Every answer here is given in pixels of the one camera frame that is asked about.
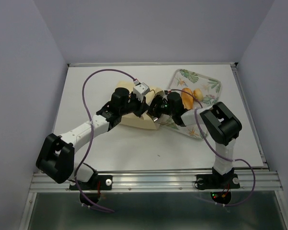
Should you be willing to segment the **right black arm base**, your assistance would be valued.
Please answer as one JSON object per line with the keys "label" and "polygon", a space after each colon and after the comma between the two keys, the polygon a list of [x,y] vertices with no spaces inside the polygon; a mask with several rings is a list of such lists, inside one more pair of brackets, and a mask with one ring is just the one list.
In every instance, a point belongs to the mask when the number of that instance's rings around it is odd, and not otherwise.
{"label": "right black arm base", "polygon": [[228,205],[231,201],[231,189],[239,189],[240,183],[237,174],[228,172],[220,175],[213,171],[211,174],[198,174],[194,186],[198,190],[212,190],[210,196],[217,204]]}

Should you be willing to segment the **long fake baguette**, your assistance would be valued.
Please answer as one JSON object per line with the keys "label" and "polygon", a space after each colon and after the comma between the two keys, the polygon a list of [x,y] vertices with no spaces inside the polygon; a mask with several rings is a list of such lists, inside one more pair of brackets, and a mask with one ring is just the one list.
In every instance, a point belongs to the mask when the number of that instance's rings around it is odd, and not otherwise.
{"label": "long fake baguette", "polygon": [[181,99],[186,109],[193,109],[193,92],[191,89],[183,88],[181,92]]}

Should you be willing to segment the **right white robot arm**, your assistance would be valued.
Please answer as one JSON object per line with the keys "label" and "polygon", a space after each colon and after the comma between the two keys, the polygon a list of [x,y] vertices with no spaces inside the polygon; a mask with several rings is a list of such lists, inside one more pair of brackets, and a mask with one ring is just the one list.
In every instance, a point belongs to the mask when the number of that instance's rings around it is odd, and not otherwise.
{"label": "right white robot arm", "polygon": [[207,141],[201,128],[204,125],[216,146],[212,148],[206,142],[216,156],[211,175],[213,185],[222,187],[233,176],[233,149],[242,124],[222,102],[206,108],[187,109],[181,96],[171,92],[166,97],[155,96],[148,114],[156,118],[168,115],[180,127],[197,125],[203,139]]}

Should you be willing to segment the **brown paper bag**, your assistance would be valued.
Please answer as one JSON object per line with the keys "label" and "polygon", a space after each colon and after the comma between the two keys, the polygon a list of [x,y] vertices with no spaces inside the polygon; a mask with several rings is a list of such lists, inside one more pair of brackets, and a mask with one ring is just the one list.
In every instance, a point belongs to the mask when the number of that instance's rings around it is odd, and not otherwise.
{"label": "brown paper bag", "polygon": [[[132,92],[134,84],[132,82],[128,81],[119,81],[116,85],[117,88],[122,87],[129,90],[129,92]],[[155,94],[161,94],[162,89],[150,86],[150,92],[146,95],[146,100],[150,104],[153,100]],[[129,126],[129,127],[135,127],[135,128],[141,128],[141,129],[150,129],[150,130],[158,130],[160,127],[159,121],[154,121],[148,114],[145,112],[141,115],[141,117],[137,117],[133,113],[124,115],[121,119],[120,125]]]}

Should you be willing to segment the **small round fake bun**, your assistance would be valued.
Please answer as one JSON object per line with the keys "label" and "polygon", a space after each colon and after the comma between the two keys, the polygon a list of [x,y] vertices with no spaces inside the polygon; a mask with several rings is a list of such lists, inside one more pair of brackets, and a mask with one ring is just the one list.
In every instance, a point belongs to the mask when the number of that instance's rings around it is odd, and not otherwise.
{"label": "small round fake bun", "polygon": [[200,90],[200,89],[195,89],[194,91],[193,91],[193,95],[194,95],[194,97],[198,100],[198,101],[202,101],[203,100],[203,98],[204,98],[204,96],[203,96],[203,94],[202,94],[202,91]]}

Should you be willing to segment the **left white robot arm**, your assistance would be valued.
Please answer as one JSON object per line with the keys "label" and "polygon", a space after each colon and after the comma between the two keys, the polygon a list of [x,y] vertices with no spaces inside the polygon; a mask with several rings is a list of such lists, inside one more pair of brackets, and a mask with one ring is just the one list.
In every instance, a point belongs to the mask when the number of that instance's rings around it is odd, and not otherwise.
{"label": "left white robot arm", "polygon": [[75,129],[55,135],[48,135],[36,160],[36,167],[56,183],[72,181],[83,190],[111,190],[112,175],[99,175],[83,161],[76,164],[75,154],[84,145],[92,144],[93,138],[112,130],[124,115],[141,117],[149,106],[146,95],[149,88],[139,84],[129,91],[118,87],[108,101],[89,120]]}

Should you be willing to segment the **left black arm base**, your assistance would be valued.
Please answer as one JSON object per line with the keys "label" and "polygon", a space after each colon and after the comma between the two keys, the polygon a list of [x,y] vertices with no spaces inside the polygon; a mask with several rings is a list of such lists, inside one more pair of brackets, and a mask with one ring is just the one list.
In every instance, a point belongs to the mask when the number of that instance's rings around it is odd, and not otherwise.
{"label": "left black arm base", "polygon": [[96,204],[101,198],[101,191],[112,189],[113,176],[111,174],[100,174],[87,163],[81,165],[76,178],[84,195]]}

